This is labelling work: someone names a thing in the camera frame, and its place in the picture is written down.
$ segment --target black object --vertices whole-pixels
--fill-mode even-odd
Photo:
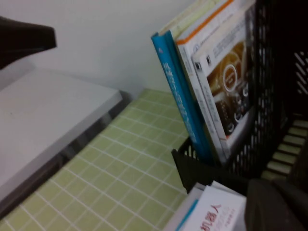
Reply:
[[[249,182],[245,209],[248,231],[305,231],[283,197],[267,180]]]
[[[272,185],[279,191],[305,229],[308,230],[308,194],[282,180],[274,180]]]
[[[52,27],[0,17],[0,69],[25,56],[56,47]]]
[[[210,184],[216,180],[245,195],[248,180],[260,177],[278,145],[285,143],[282,139],[293,121],[308,120],[308,33],[295,26],[306,18],[306,9],[305,0],[292,4],[286,0],[257,0],[252,79],[254,122],[224,167],[201,163],[189,138],[178,151],[172,151],[187,192],[196,182]],[[307,137],[287,179],[308,192]]]

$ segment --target black plastic basket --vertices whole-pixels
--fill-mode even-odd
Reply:
[[[305,102],[308,102],[308,35],[298,29],[300,23],[305,23],[307,6],[308,1],[304,0],[292,3],[285,0],[257,0],[254,122],[251,123],[249,135],[224,167],[210,167],[200,162],[189,138],[178,151],[172,151],[187,192],[197,182],[207,185],[216,180],[246,194],[249,179],[260,177],[278,145],[284,143],[282,139],[293,121],[308,118],[308,105],[305,107]],[[298,76],[298,72],[304,76],[304,80]],[[305,191],[308,191],[307,152],[306,142],[301,146],[301,153],[287,176],[291,183]]]

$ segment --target desk surface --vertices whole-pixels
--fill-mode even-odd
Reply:
[[[45,70],[0,91],[0,200],[121,99],[118,90]]]
[[[145,90],[0,231],[158,231],[186,198],[171,150],[187,138],[171,94]]]

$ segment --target book spine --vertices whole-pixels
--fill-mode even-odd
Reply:
[[[193,59],[193,63],[195,65],[200,65],[201,62],[200,62],[200,60]],[[230,150],[230,148],[227,144],[227,137],[226,137],[225,131],[223,129],[223,125],[221,123],[221,120],[220,120],[220,117],[219,117],[219,114],[218,114],[218,110],[216,108],[216,104],[215,104],[214,97],[213,97],[212,92],[211,92],[210,85],[207,81],[206,75],[202,71],[202,68],[196,67],[195,70],[196,70],[197,78],[200,82],[201,88],[202,88],[204,96],[205,96],[206,104],[208,106],[208,109],[210,111],[214,126],[216,128],[217,135],[220,139],[222,149],[225,152],[226,158],[228,158],[231,155],[231,150]]]
[[[181,82],[179,80],[179,75],[172,61],[166,39],[164,36],[155,34],[152,36],[152,42],[162,65],[163,71],[166,75],[173,97],[178,105],[183,122],[193,142],[194,148],[201,160],[205,161],[209,165],[213,165],[214,161],[211,155],[210,147],[205,134],[202,131],[202,124],[200,124],[200,121],[198,121],[198,116],[194,108],[192,96],[188,99],[186,98],[189,91],[188,85],[186,85],[187,89],[183,89],[183,81]]]
[[[187,48],[185,45],[178,45],[180,55],[182,57],[183,63],[185,65],[189,80],[192,84],[193,91],[195,93],[195,96],[198,100],[203,118],[205,120],[205,124],[208,129],[208,133],[212,139],[213,145],[215,147],[215,152],[218,155],[219,161],[224,164],[226,162],[226,156],[224,154],[224,151],[222,149],[218,134],[216,132],[213,120],[211,118],[210,111],[208,109],[208,106],[206,105],[205,98],[203,96],[203,92],[201,89],[200,82],[198,80],[197,74],[195,72],[195,69],[193,67],[193,62],[191,59],[191,56],[189,55],[189,51],[187,51]]]

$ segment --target white book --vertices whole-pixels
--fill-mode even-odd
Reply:
[[[196,207],[203,190],[204,188],[200,189],[198,185],[193,187],[189,195],[182,202],[175,214],[164,227],[163,231],[181,231],[183,229],[186,221]]]
[[[232,231],[245,203],[241,195],[206,186],[183,231]]]
[[[203,17],[190,25],[177,39],[180,56],[185,65],[187,76],[191,82],[193,91],[198,100],[201,112],[205,119],[208,133],[215,147],[220,163],[227,160],[229,149],[224,150],[220,143],[217,131],[211,118],[205,96],[201,89],[197,74],[193,67],[192,55],[206,42],[222,23],[230,18],[245,2],[245,0],[220,0]]]
[[[245,136],[253,107],[249,101],[255,0],[223,23],[192,56],[220,143],[228,158]]]

